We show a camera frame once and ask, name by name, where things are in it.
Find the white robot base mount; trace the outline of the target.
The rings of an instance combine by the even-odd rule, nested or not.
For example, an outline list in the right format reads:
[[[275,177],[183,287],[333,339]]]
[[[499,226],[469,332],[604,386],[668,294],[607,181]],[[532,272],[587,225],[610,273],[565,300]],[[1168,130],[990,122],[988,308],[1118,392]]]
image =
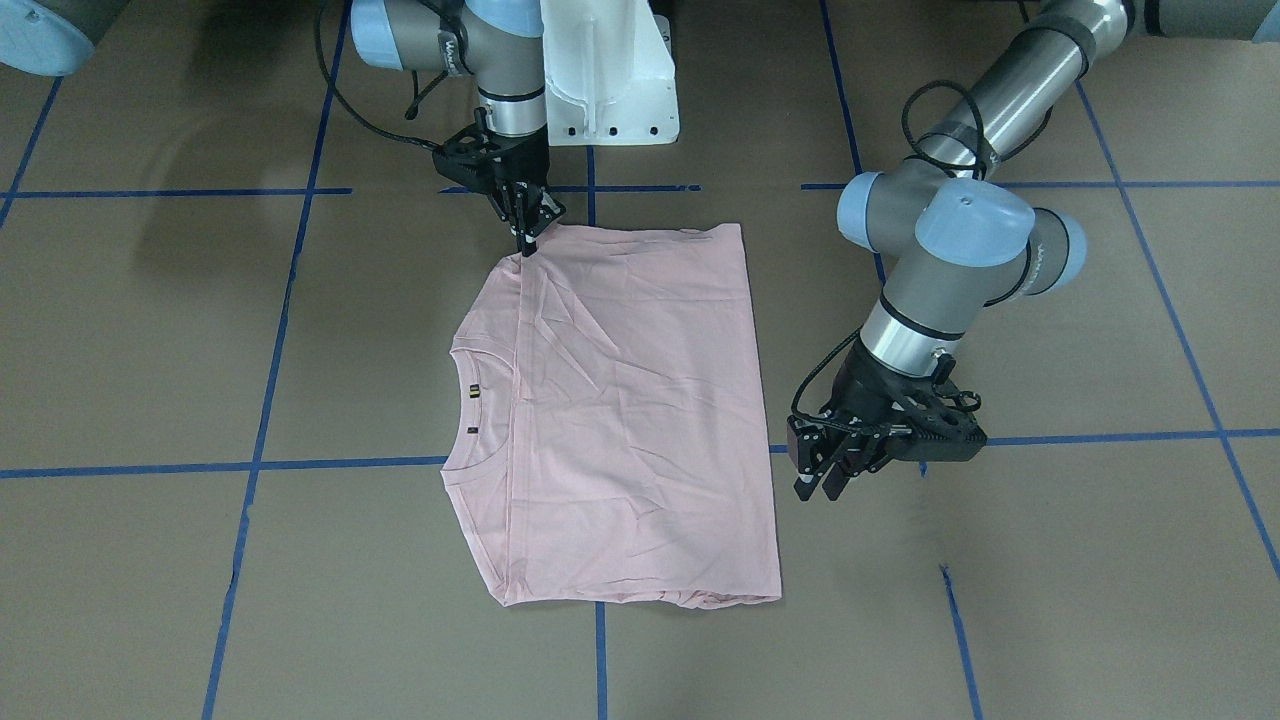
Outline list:
[[[543,1],[540,10],[550,146],[678,140],[667,15],[649,1]]]

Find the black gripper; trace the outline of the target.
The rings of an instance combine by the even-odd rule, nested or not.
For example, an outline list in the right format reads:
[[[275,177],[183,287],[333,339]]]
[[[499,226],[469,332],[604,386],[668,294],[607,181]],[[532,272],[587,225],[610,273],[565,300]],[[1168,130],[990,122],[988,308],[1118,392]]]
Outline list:
[[[801,410],[809,384],[836,359],[844,363],[829,398],[817,413]],[[808,502],[822,483],[836,501],[850,480],[892,461],[966,462],[988,443],[978,423],[980,396],[951,379],[955,357],[934,355],[934,370],[916,378],[873,357],[856,334],[836,345],[797,387],[787,418],[788,456],[797,470],[794,491]]]
[[[550,195],[550,145],[547,127],[530,135],[502,135],[489,127],[492,114],[474,110],[474,120],[431,151],[436,173],[486,195],[500,220],[518,236],[522,258],[538,251],[538,237],[564,215]]]

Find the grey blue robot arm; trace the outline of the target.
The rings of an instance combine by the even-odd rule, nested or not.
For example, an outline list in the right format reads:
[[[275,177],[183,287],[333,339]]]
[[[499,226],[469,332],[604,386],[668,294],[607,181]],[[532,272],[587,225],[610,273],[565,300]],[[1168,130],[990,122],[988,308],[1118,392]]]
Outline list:
[[[430,152],[435,172],[488,197],[524,258],[564,214],[550,193],[539,1],[344,1],[355,49],[370,67],[408,72],[412,120],[447,79],[474,79],[471,122],[443,141],[375,126],[338,90],[320,31],[330,1],[314,22],[317,67],[332,96],[365,129]],[[1,1],[3,64],[33,76],[65,77],[93,54],[131,1]]]
[[[814,413],[787,420],[795,492],[837,500],[892,461],[965,462],[986,446],[979,395],[952,378],[955,354],[984,307],[1070,283],[1087,237],[1066,214],[991,182],[1042,132],[1053,105],[1133,35],[1277,40],[1275,1],[1044,1],[973,87],[925,133],[900,124],[909,155],[855,176],[837,225],[893,260],[867,319],[835,347],[844,364]]]

